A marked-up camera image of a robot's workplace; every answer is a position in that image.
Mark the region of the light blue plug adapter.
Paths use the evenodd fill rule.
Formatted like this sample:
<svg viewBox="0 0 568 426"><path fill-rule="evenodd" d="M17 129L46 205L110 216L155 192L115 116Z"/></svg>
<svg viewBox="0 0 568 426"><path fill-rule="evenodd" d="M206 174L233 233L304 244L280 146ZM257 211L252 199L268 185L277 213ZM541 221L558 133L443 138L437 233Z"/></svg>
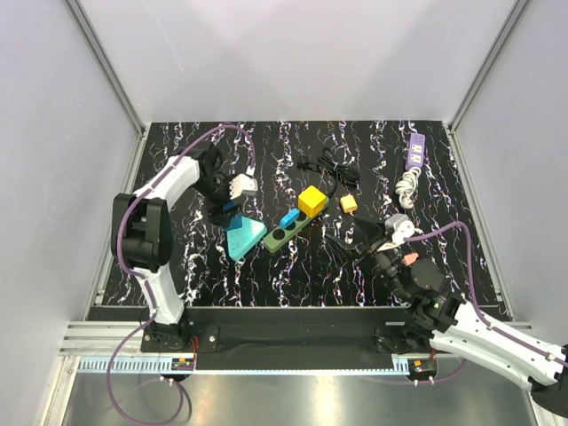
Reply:
<svg viewBox="0 0 568 426"><path fill-rule="evenodd" d="M279 223L280 228L288 228L291 226L299 217L300 210L298 208L291 209Z"/></svg>

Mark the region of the dark blue cube adapter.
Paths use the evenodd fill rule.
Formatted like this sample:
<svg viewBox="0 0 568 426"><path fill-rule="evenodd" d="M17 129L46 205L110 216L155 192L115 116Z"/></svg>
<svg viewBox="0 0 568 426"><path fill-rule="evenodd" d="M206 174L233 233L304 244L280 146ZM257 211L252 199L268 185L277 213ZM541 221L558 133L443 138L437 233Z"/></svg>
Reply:
<svg viewBox="0 0 568 426"><path fill-rule="evenodd" d="M225 215L236 215L241 212L241 205L237 202L230 201L223 206L222 211Z"/></svg>

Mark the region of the pink plug adapter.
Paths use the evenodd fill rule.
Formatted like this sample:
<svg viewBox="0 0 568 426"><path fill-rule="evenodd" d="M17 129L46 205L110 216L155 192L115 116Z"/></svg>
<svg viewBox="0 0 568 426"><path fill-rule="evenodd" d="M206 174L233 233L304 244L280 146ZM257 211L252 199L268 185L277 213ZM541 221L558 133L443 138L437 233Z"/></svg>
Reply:
<svg viewBox="0 0 568 426"><path fill-rule="evenodd" d="M419 259L419 255L417 253L409 253L403 256L402 264L406 267L411 266Z"/></svg>

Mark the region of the teal triangular power strip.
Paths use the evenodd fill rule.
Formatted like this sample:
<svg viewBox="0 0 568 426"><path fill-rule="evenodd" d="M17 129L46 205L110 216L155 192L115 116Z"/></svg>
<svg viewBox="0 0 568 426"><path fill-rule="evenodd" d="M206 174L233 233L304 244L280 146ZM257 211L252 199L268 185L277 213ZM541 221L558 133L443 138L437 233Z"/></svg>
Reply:
<svg viewBox="0 0 568 426"><path fill-rule="evenodd" d="M225 231L229 257L240 261L267 233L263 222L244 217L241 213L235 215Z"/></svg>

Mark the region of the purple power strip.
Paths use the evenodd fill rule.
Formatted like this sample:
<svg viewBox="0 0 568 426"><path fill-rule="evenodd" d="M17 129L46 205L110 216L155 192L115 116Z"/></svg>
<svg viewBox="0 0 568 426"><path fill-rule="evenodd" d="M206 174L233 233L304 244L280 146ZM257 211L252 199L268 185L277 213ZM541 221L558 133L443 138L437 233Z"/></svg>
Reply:
<svg viewBox="0 0 568 426"><path fill-rule="evenodd" d="M405 171L412 168L420 169L425 158L425 136L412 133L407 144Z"/></svg>

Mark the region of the black marbled table mat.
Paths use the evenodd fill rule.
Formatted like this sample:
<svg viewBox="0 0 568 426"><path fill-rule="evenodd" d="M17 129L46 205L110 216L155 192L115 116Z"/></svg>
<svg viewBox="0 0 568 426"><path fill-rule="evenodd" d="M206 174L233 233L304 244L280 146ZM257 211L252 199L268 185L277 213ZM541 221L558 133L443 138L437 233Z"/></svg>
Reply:
<svg viewBox="0 0 568 426"><path fill-rule="evenodd" d="M469 230L453 229L407 247L433 260L454 288L469 290L473 271L478 303L497 314L507 311L500 287L473 226L474 220L446 128L438 121L246 122L243 133L219 130L211 139L223 155L227 174L244 170L249 152L256 154L259 190L244 214L273 229L314 185L333 188L330 176L300 170L300 156L316 158L328 147L339 161L359 171L353 191L356 216L381 221L398 211L394 185L401 176L406 144L412 133L426 138L427 158L410 217L430 232L456 220ZM225 234L209 223L203 198L188 191L170 216L174 233L171 260L178 294L191 306L308 307L384 306L397 303L388 287L365 264L336 262L326 236L353 243L355 215L333 199L327 211L275 253L254 247L242 260L228 256Z"/></svg>

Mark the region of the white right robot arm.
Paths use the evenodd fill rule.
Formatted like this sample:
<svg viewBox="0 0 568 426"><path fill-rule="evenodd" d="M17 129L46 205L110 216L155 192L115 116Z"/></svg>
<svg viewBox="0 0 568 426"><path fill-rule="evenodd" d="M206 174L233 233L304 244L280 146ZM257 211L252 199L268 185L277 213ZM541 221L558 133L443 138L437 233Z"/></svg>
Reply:
<svg viewBox="0 0 568 426"><path fill-rule="evenodd" d="M483 312L477 303L473 271L467 270L469 294L452 288L449 278L428 258L401 256L398 249L445 231L469 228L454 221L423 233L405 214L384 223L368 223L369 242L358 244L328 236L340 263L369 261L373 273L406 305L407 319L393 335L377 337L392 352L434 351L452 353L472 361L530 393L538 406L550 413L567 415L567 348L531 337Z"/></svg>

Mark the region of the small orange plug adapter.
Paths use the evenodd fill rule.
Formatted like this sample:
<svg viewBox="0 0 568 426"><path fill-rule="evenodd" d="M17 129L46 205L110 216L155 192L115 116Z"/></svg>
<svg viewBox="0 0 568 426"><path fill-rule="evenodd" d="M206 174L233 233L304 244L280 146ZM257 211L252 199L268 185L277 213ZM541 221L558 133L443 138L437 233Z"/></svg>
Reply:
<svg viewBox="0 0 568 426"><path fill-rule="evenodd" d="M341 209L344 213L352 213L358 209L358 203L353 195L345 195L340 198Z"/></svg>

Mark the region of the green power strip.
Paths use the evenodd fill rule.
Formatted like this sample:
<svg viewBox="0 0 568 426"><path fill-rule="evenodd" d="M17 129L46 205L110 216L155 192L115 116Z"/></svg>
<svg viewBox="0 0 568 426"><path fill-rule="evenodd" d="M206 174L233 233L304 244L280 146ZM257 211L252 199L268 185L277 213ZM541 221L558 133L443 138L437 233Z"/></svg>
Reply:
<svg viewBox="0 0 568 426"><path fill-rule="evenodd" d="M280 228L278 225L272 231L267 233L262 243L270 252L275 253L281 249L287 242L299 234L314 218L307 217L301 210L298 219L288 228Z"/></svg>

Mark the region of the yellow cube plug adapter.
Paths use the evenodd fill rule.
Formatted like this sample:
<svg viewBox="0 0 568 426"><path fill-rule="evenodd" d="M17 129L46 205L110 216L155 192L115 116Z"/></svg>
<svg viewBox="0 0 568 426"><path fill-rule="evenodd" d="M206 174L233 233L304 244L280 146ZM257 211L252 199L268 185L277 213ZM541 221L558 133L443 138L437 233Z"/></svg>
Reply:
<svg viewBox="0 0 568 426"><path fill-rule="evenodd" d="M298 208L310 218L316 217L326 205L328 197L314 185L308 186L298 196Z"/></svg>

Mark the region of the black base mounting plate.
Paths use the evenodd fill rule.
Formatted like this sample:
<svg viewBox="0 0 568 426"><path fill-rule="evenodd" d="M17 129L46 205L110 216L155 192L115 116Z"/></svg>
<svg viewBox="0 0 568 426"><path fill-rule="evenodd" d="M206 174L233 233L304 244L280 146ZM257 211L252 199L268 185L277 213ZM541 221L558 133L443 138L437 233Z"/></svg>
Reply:
<svg viewBox="0 0 568 426"><path fill-rule="evenodd" d="M394 351L410 355L429 349L426 343L412 350L379 343L410 324L410 315L400 307L198 307L186 314L186 333L197 339L196 344L165 343L146 331L141 350L175 355L196 350L200 373L294 374L387 369L393 366Z"/></svg>

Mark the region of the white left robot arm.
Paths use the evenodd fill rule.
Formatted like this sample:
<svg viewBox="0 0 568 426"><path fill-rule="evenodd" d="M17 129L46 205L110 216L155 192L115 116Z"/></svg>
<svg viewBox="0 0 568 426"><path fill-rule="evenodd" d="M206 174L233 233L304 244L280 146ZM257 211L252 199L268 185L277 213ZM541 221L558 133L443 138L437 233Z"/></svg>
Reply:
<svg viewBox="0 0 568 426"><path fill-rule="evenodd" d="M142 288L149 310L145 338L170 351L186 351L194 342L170 271L170 208L192 188L204 197L210 223L228 227L240 208L231 201L230 178L221 171L222 163L216 147L193 148L169 158L135 193L120 193L113 200L112 255Z"/></svg>

